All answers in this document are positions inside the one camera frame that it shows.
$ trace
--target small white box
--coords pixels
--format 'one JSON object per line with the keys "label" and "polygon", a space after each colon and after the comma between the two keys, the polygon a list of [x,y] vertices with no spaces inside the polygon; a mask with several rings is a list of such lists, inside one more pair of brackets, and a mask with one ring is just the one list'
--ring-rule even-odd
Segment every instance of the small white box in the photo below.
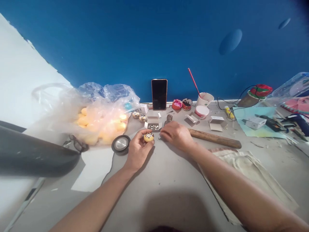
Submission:
{"label": "small white box", "polygon": [[143,104],[143,103],[140,103],[140,108],[139,108],[139,111],[142,113],[142,114],[147,114],[148,113],[148,106],[146,104]]}
{"label": "small white box", "polygon": [[197,123],[201,118],[194,112],[186,114],[186,117],[193,123]]}
{"label": "small white box", "polygon": [[212,131],[220,131],[223,132],[222,127],[226,127],[228,123],[224,120],[223,117],[210,116],[208,120],[210,129]]}
{"label": "small white box", "polygon": [[245,119],[246,122],[245,122],[245,125],[252,128],[252,129],[259,129],[261,128],[262,126],[265,125],[266,123],[266,119],[263,119],[263,118],[259,118],[259,117],[251,117],[251,118],[248,118],[248,119]]}
{"label": "small white box", "polygon": [[147,117],[147,122],[145,122],[144,127],[145,129],[148,129],[148,125],[155,125],[155,126],[159,126],[159,129],[157,130],[152,130],[152,132],[159,132],[162,128],[162,122],[160,122],[159,117],[152,117],[149,116]]}

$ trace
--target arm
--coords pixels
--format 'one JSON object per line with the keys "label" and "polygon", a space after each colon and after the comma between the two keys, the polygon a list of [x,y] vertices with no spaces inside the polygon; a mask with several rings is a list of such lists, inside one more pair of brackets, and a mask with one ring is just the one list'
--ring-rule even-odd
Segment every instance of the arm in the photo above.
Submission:
{"label": "arm", "polygon": [[142,167],[155,143],[145,143],[143,134],[148,132],[151,130],[141,130],[131,140],[124,167],[69,212],[50,232],[100,231],[127,183]]}
{"label": "arm", "polygon": [[250,231],[309,231],[294,213],[266,195],[248,178],[195,143],[183,125],[173,121],[161,136],[188,153],[203,169],[231,211]]}

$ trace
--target smartphone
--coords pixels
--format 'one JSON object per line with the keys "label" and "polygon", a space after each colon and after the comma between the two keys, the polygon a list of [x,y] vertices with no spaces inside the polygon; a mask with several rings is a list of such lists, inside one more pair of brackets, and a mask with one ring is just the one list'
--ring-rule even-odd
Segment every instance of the smartphone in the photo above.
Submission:
{"label": "smartphone", "polygon": [[154,110],[166,110],[167,80],[151,80],[152,104]]}

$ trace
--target white wall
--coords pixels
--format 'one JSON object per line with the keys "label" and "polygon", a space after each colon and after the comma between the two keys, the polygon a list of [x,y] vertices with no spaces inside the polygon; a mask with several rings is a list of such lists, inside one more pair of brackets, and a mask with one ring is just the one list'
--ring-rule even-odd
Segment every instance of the white wall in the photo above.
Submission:
{"label": "white wall", "polygon": [[[31,91],[46,83],[69,83],[1,14],[0,80],[0,120],[24,128],[34,123]],[[35,180],[0,176],[0,231],[6,228]]]}

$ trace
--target wooden rod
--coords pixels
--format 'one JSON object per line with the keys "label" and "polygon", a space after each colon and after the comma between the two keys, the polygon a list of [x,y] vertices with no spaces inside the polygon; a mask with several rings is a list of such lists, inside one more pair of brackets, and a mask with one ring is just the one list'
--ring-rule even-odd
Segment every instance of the wooden rod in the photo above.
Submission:
{"label": "wooden rod", "polygon": [[195,137],[198,139],[206,140],[209,142],[214,142],[214,143],[221,144],[221,145],[231,147],[231,148],[237,148],[237,149],[241,148],[241,143],[238,140],[233,140],[233,139],[221,137],[218,135],[214,135],[214,134],[210,134],[210,133],[206,133],[206,132],[202,132],[198,130],[196,131],[193,129],[189,129],[189,132],[192,137]]}

